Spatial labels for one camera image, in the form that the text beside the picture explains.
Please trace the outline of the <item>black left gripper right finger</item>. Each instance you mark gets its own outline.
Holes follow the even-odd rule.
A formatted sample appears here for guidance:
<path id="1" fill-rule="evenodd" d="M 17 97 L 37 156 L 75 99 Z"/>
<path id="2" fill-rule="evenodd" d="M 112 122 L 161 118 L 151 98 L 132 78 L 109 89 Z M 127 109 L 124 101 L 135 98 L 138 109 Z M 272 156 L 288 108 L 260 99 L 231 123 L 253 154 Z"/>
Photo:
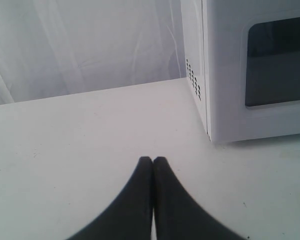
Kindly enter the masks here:
<path id="1" fill-rule="evenodd" d="M 242 240 L 190 196 L 168 160 L 159 156 L 153 161 L 154 218 L 158 240 Z"/>

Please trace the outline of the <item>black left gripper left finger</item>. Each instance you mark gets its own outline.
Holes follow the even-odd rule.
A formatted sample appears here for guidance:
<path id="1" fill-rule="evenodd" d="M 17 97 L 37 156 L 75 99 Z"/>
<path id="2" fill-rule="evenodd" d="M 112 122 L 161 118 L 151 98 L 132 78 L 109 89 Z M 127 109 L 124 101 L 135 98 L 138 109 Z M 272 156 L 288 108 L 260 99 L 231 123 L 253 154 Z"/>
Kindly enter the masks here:
<path id="1" fill-rule="evenodd" d="M 142 156 L 112 203 L 71 240 L 150 240 L 152 238 L 153 162 Z"/>

